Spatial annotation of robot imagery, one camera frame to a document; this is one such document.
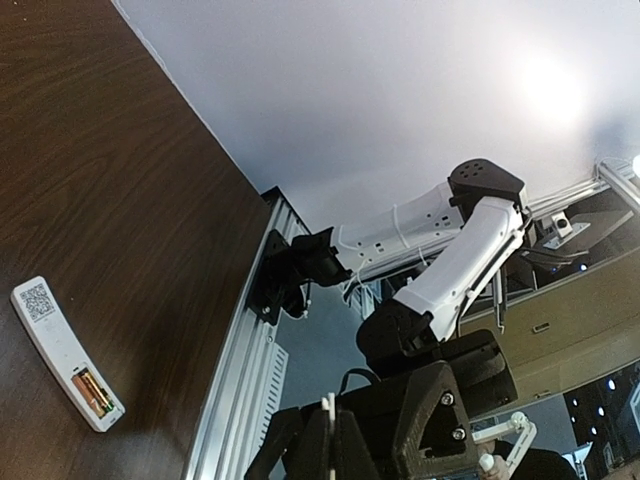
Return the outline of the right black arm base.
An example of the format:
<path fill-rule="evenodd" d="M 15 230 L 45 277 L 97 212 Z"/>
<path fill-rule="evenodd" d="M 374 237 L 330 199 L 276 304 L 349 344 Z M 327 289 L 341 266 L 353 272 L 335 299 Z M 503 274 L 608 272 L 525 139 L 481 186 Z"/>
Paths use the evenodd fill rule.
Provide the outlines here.
<path fill-rule="evenodd" d="M 275 229 L 269 232 L 248 299 L 260 320 L 275 326 L 281 311 L 299 319 L 307 310 L 311 284 L 331 287 L 351 278 L 331 244 L 332 234 L 327 228 L 288 241 Z"/>

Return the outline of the white battery cover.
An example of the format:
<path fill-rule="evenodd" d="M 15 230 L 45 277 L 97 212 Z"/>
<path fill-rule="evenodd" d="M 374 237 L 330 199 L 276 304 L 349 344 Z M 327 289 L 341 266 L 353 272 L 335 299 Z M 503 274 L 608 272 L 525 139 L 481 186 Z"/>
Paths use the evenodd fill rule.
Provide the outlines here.
<path fill-rule="evenodd" d="M 336 427 L 336 403 L 335 403 L 335 394 L 333 392 L 329 392 L 326 397 L 321 399 L 321 407 L 322 410 L 327 414 L 327 425 L 328 425 L 328 459 L 327 459 L 327 470 L 328 470 L 328 479 L 335 480 L 336 479 L 336 469 L 335 469 L 335 427 Z"/>

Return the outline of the copper AA battery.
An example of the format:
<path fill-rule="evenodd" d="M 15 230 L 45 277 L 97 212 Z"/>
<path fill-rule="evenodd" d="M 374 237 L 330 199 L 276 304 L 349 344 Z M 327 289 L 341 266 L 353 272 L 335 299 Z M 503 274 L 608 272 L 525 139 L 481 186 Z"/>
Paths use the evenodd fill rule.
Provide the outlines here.
<path fill-rule="evenodd" d="M 95 411 L 99 418 L 104 417 L 115 409 L 115 404 L 107 391 L 99 385 L 88 369 L 84 369 L 79 373 L 79 379 L 89 392 L 92 403 L 96 405 Z"/>
<path fill-rule="evenodd" d="M 97 389 L 91 384 L 91 382 L 84 376 L 74 375 L 72 377 L 72 383 L 79 390 L 84 400 L 96 416 L 98 418 L 103 418 L 107 413 L 106 403 L 102 400 L 101 396 L 97 393 Z"/>

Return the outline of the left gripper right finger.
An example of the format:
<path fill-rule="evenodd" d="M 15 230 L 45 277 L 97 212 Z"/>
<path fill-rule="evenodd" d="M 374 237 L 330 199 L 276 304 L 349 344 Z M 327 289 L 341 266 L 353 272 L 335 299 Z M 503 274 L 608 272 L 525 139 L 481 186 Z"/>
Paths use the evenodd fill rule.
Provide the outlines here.
<path fill-rule="evenodd" d="M 346 410 L 339 410 L 336 418 L 335 471 L 337 479 L 379 479 L 356 418 Z"/>

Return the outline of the white remote control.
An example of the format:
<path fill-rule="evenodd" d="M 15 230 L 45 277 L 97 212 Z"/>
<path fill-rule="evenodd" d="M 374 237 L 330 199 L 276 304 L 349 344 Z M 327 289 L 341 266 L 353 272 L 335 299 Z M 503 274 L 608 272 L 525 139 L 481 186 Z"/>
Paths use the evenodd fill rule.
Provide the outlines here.
<path fill-rule="evenodd" d="M 84 420 L 98 433 L 111 429 L 126 409 L 81 345 L 47 281 L 36 276 L 18 285 L 10 300 L 36 350 Z M 115 409 L 103 418 L 96 416 L 72 383 L 72 377 L 84 369 L 91 372 L 115 404 Z"/>

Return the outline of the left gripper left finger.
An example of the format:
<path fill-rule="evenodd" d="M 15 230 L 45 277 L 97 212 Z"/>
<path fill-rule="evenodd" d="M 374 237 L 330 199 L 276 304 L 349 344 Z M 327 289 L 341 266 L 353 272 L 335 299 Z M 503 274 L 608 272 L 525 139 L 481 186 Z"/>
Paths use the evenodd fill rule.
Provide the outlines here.
<path fill-rule="evenodd" d="M 303 415 L 289 467 L 290 479 L 333 479 L 334 409 L 319 404 Z"/>

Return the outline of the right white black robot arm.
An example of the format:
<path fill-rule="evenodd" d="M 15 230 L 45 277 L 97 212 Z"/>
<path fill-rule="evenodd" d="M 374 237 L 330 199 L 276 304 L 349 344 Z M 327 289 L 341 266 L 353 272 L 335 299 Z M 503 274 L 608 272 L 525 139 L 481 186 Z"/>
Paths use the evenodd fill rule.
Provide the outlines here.
<path fill-rule="evenodd" d="M 335 286 L 451 227 L 433 263 L 359 327 L 367 381 L 275 413 L 246 475 L 266 479 L 438 479 L 479 466 L 469 420 L 512 401 L 515 386 L 489 331 L 461 335 L 480 292 L 523 244 L 522 180 L 486 159 L 457 166 L 422 197 L 361 224 L 267 237 L 249 307 L 276 324 L 301 317 L 305 288 Z"/>

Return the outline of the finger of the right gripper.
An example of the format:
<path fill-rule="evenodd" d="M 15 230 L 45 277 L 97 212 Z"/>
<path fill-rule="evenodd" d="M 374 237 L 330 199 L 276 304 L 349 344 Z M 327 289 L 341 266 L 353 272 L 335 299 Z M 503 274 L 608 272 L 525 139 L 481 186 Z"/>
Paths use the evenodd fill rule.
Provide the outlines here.
<path fill-rule="evenodd" d="M 297 408 L 282 410 L 273 415 L 265 440 L 244 474 L 244 479 L 269 479 L 281 461 L 285 476 L 295 451 L 297 437 L 303 427 L 303 415 Z"/>
<path fill-rule="evenodd" d="M 444 361 L 401 377 L 402 394 L 390 459 L 399 479 L 457 475 L 477 466 L 455 376 Z"/>

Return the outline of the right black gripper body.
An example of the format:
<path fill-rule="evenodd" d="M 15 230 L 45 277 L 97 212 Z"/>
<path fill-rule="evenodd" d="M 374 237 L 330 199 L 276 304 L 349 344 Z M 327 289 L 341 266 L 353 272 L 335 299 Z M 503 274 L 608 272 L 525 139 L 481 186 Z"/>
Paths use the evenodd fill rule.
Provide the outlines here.
<path fill-rule="evenodd" d="M 467 417 L 474 419 L 518 398 L 505 355 L 489 330 L 478 330 L 444 343 L 430 341 L 413 351 L 383 355 L 377 350 L 367 361 L 379 380 L 339 396 L 339 406 L 362 418 L 397 417 L 411 374 L 438 361 L 453 372 Z"/>

